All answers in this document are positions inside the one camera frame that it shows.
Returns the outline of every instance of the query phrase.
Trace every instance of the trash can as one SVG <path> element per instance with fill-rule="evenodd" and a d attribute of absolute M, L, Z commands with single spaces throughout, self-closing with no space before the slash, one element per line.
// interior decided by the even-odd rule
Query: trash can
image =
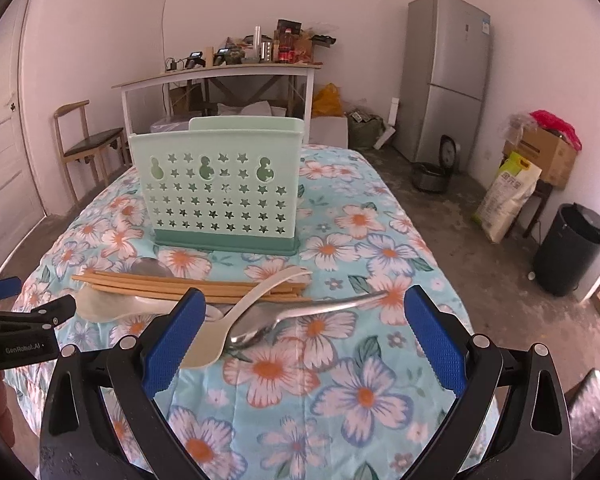
<path fill-rule="evenodd" d="M 562 204 L 534 257 L 539 285 L 554 296 L 566 296 L 600 252 L 600 215 L 580 204 Z"/>

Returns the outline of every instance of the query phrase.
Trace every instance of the red bottle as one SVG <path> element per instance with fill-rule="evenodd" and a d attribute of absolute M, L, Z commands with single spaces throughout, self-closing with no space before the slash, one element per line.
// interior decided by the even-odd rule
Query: red bottle
<path fill-rule="evenodd" d="M 285 33 L 282 35 L 282 38 L 280 38 L 280 47 L 278 49 L 278 62 L 294 62 L 294 37 L 291 34 L 290 28 L 285 30 Z"/>

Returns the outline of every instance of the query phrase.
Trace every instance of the silver refrigerator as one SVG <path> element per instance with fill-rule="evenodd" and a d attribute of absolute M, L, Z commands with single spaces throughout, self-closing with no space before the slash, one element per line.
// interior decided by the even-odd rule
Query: silver refrigerator
<path fill-rule="evenodd" d="M 465 171 L 480 121 L 491 18 L 462 0 L 409 4 L 394 146 L 411 162 L 438 164 L 440 137 L 456 142 Z"/>

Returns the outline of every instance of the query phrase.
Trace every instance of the wooden chopstick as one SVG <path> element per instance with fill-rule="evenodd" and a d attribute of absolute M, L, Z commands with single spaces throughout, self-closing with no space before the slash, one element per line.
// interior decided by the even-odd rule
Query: wooden chopstick
<path fill-rule="evenodd" d="M 90 283 L 92 285 L 113 286 L 116 288 L 124 288 L 136 292 L 160 292 L 164 294 L 179 294 L 184 295 L 189 290 L 189 284 L 185 283 L 161 283 L 161 282 L 140 282 L 138 280 L 114 280 L 109 276 L 73 276 L 77 282 Z M 250 288 L 229 288 L 224 285 L 208 285 L 200 284 L 198 288 L 205 296 L 225 297 L 225 298 L 241 298 L 248 293 Z M 294 293 L 277 292 L 275 294 L 267 293 L 266 298 L 294 298 L 297 297 Z"/>
<path fill-rule="evenodd" d="M 133 290 L 131 288 L 120 288 L 117 286 L 109 286 L 109 285 L 98 285 L 96 283 L 90 283 L 90 286 L 95 290 L 100 290 L 103 292 L 111 292 L 113 294 L 123 294 L 124 296 L 140 296 L 141 298 L 152 298 L 154 300 L 172 300 L 179 301 L 183 294 L 173 294 L 168 292 L 152 292 L 148 290 Z M 225 303 L 225 304 L 236 304 L 240 298 L 236 297 L 227 297 L 227 296 L 207 296 L 205 294 L 205 299 L 207 303 Z M 268 301 L 277 301 L 279 303 L 305 303 L 307 301 L 313 301 L 312 298 L 300 298 L 299 296 L 295 297 L 269 297 L 266 298 L 263 296 L 262 300 Z"/>
<path fill-rule="evenodd" d="M 108 272 L 106 270 L 92 270 L 88 273 L 83 274 L 82 276 L 89 276 L 95 274 L 96 276 L 114 276 L 116 279 L 120 280 L 136 280 L 140 282 L 162 282 L 162 283 L 185 283 L 188 286 L 198 286 L 198 285 L 223 285 L 223 286 L 243 286 L 247 288 L 247 290 L 251 290 L 258 283 L 256 282 L 211 282 L 207 280 L 189 280 L 187 278 L 167 278 L 164 276 L 142 276 L 140 274 L 129 274 L 126 272 Z M 276 287 L 275 290 L 285 291 L 285 292 L 295 292 L 299 290 L 304 290 L 307 286 L 307 283 L 281 283 Z"/>

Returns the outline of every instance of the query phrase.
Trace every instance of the floral tablecloth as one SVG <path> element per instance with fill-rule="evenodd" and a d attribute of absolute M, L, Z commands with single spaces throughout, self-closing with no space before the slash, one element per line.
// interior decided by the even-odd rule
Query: floral tablecloth
<path fill-rule="evenodd" d="M 397 479 L 424 448 L 454 400 L 436 379 L 402 307 L 420 284 L 470 330 L 467 312 L 433 254 L 378 174 L 358 153 L 306 146 L 300 166 L 296 256 L 202 252 L 156 246 L 134 168 L 89 205 L 42 258 L 14 306 L 30 310 L 71 293 L 72 274 L 129 270 L 151 256 L 176 276 L 262 280 L 286 266 L 313 270 L 306 295 L 389 295 L 357 310 L 282 324 L 265 341 L 205 370 L 180 370 L 156 401 L 192 457 L 216 479 Z M 75 316 L 61 345 L 83 351 L 139 334 L 151 316 L 93 324 Z M 7 373 L 40 431 L 53 363 Z M 112 391 L 109 414 L 125 452 L 146 466 Z M 493 404 L 466 465 L 495 427 Z"/>

